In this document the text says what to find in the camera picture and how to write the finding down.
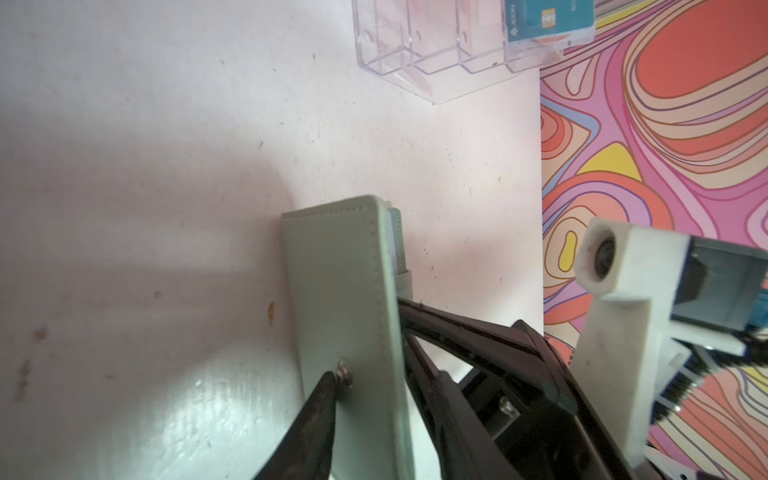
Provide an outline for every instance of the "white table surface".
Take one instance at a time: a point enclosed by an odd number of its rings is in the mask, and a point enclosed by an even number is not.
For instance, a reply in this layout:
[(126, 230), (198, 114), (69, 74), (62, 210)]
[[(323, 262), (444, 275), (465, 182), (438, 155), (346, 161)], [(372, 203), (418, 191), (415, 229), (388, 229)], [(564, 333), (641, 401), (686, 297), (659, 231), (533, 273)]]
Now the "white table surface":
[(0, 4), (0, 478), (251, 478), (302, 402), (284, 211), (378, 194), (417, 300), (541, 329), (537, 72), (435, 106), (352, 31), (349, 0)]

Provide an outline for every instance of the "camera lens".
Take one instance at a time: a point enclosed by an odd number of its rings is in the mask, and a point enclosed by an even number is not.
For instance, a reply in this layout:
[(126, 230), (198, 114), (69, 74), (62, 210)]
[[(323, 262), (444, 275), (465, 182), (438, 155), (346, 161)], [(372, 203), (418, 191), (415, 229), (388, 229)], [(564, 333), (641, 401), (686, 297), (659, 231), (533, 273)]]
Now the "camera lens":
[(597, 253), (594, 255), (594, 272), (600, 280), (604, 279), (614, 264), (614, 255), (616, 254), (616, 240), (608, 237), (600, 244)]

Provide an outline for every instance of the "wallet stitching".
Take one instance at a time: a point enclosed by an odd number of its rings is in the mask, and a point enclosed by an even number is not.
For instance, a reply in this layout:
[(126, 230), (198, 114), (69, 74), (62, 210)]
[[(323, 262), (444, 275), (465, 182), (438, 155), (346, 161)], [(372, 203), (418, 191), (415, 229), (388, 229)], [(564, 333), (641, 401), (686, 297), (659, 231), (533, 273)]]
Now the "wallet stitching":
[(396, 225), (396, 247), (401, 247), (401, 252), (398, 253), (395, 252), (396, 259), (397, 259), (397, 268), (398, 270), (404, 271), (406, 269), (406, 252), (405, 247), (406, 243), (402, 238), (402, 218), (400, 217), (400, 211), (397, 209), (390, 210), (390, 214), (397, 217), (397, 221), (395, 222)]
[[(332, 212), (323, 212), (321, 214), (314, 214), (314, 215), (306, 215), (303, 217), (293, 217), (293, 218), (284, 218), (283, 220), (304, 220), (306, 218), (312, 218), (312, 217), (324, 217), (328, 215), (338, 215), (338, 214), (349, 214), (352, 212), (358, 212), (358, 211), (367, 211), (370, 210), (369, 207), (354, 207), (354, 208), (346, 208), (344, 210), (334, 210)], [(379, 259), (379, 249), (377, 248), (379, 239), (376, 236), (376, 217), (373, 216), (369, 219), (369, 228), (371, 232), (371, 253), (373, 258), (373, 266), (376, 271), (376, 280), (374, 281), (374, 289), (376, 292), (381, 292), (384, 289), (383, 286), (383, 277), (384, 272), (382, 271), (381, 262)], [(380, 298), (380, 295), (376, 295), (376, 308), (378, 310), (379, 314), (379, 348), (382, 350), (382, 358), (383, 361), (386, 363), (387, 371), (392, 374), (394, 362), (392, 361), (392, 356), (389, 355), (390, 352), (388, 350), (388, 346), (386, 343), (386, 324), (388, 323), (389, 319), (386, 318), (386, 315), (384, 313), (386, 312), (385, 309), (382, 308), (382, 300)], [(392, 379), (392, 384), (395, 384), (396, 379)], [(389, 410), (389, 421), (387, 422), (387, 427), (389, 428), (389, 438), (392, 440), (390, 443), (390, 447), (392, 448), (392, 453), (397, 456), (398, 448), (397, 448), (397, 442), (394, 440), (395, 437), (395, 420), (396, 416), (393, 412), (392, 408), (392, 402), (387, 400), (387, 407)]]

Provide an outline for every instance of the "acrylic box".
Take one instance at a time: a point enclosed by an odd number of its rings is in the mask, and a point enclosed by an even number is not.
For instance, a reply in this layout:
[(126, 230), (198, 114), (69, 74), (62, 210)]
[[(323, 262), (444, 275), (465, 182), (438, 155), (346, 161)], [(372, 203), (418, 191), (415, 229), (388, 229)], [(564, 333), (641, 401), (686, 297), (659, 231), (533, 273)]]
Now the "acrylic box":
[(505, 0), (353, 0), (360, 66), (433, 103), (561, 59), (574, 40), (507, 41)]

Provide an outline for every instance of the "psychedelic wavy pattern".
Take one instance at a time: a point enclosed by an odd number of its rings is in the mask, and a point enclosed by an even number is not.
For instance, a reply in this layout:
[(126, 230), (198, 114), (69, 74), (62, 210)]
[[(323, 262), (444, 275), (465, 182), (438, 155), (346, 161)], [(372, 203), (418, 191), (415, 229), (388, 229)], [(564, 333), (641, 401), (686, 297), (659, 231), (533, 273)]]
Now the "psychedelic wavy pattern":
[[(592, 217), (768, 249), (766, 19), (765, 0), (635, 2), (541, 70), (545, 330), (564, 358), (591, 302), (572, 267)], [(768, 478), (766, 439), (768, 369), (710, 376), (650, 432), (724, 478)]]

